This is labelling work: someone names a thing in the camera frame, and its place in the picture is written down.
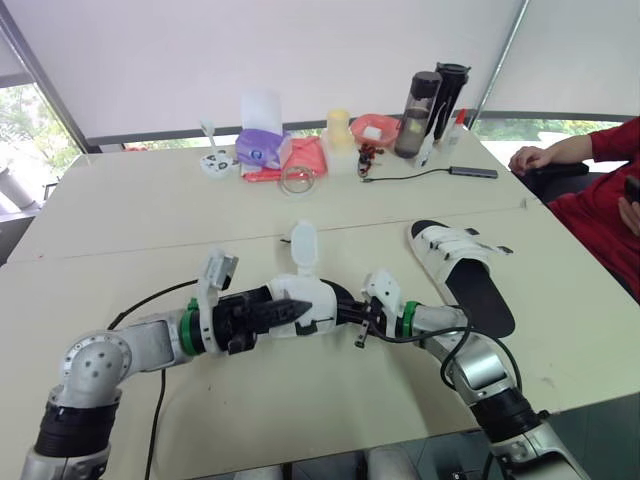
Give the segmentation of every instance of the small red bowl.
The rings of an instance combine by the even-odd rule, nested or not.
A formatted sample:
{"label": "small red bowl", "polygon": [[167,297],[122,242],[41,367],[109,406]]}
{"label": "small red bowl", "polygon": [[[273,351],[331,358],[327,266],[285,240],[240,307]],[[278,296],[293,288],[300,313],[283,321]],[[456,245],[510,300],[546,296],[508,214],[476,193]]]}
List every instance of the small red bowl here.
{"label": "small red bowl", "polygon": [[[378,115],[377,113],[367,113],[356,118],[351,124],[351,133],[359,143],[368,143],[376,147],[390,147],[398,136],[398,128],[400,120],[387,117],[386,115]],[[367,127],[376,127],[382,130],[380,140],[373,140],[363,137],[364,129]]]}

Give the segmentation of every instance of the white slipper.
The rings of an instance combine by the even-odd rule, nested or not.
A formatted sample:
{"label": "white slipper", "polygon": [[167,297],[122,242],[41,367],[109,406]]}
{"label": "white slipper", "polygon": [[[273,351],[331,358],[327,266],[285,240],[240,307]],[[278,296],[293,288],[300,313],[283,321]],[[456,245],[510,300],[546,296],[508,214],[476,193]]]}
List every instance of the white slipper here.
{"label": "white slipper", "polygon": [[513,331],[514,320],[491,280],[488,257],[492,252],[513,252],[482,244],[475,234],[431,220],[415,222],[408,231],[411,250],[444,302],[465,308],[472,323],[485,333],[506,336]]}

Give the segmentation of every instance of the purple tissue box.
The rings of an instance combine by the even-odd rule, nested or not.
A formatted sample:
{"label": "purple tissue box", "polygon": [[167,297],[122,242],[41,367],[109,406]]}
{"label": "purple tissue box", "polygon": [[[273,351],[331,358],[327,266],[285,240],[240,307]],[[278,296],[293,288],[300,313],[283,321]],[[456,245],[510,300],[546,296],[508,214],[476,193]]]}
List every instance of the purple tissue box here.
{"label": "purple tissue box", "polygon": [[242,130],[236,140],[236,155],[240,163],[279,169],[291,154],[291,137],[265,130]]}

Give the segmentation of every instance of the white table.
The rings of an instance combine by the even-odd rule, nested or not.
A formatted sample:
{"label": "white table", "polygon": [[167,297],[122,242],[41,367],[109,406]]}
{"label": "white table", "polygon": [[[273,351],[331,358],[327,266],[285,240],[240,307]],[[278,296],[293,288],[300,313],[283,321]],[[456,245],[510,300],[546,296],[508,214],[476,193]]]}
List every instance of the white table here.
{"label": "white table", "polygon": [[[516,318],[506,343],[534,409],[566,410],[640,390],[638,307],[541,205],[431,217],[472,226],[515,253],[492,257],[492,277]],[[439,305],[405,240],[410,222],[320,232],[319,273],[357,293],[366,273],[391,269],[405,298]],[[291,271],[278,237],[223,242],[240,257],[232,291]],[[38,431],[57,360],[73,338],[104,327],[142,297],[194,276],[208,245],[14,262],[0,269],[5,347],[0,477],[16,478]],[[144,307],[182,308],[193,291]],[[267,340],[234,357],[201,356],[168,371],[154,470],[191,478],[473,428],[442,385],[438,365],[411,345],[370,339],[356,328],[324,337]],[[106,479],[140,478],[159,381],[124,385]]]}
{"label": "white table", "polygon": [[[515,208],[531,193],[471,134],[455,149],[435,151],[428,168],[499,169],[497,180],[446,172],[401,182],[363,184],[354,175],[322,179],[305,198],[286,197],[275,182],[239,176],[212,180],[200,170],[208,149],[112,153],[76,162],[35,219],[9,261],[259,238],[288,232],[300,218],[320,230],[417,217]],[[371,176],[416,170],[391,154]]]}

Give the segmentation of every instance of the person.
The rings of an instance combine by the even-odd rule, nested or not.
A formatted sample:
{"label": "person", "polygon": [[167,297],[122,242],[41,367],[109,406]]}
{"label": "person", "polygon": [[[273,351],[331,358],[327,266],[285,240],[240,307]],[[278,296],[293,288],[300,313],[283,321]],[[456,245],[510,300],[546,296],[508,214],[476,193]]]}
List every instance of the person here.
{"label": "person", "polygon": [[578,135],[549,148],[523,147],[509,168],[523,176],[546,165],[629,160],[579,193],[568,193],[549,208],[640,303],[640,204],[625,198],[627,176],[640,179],[640,117],[618,127]]}

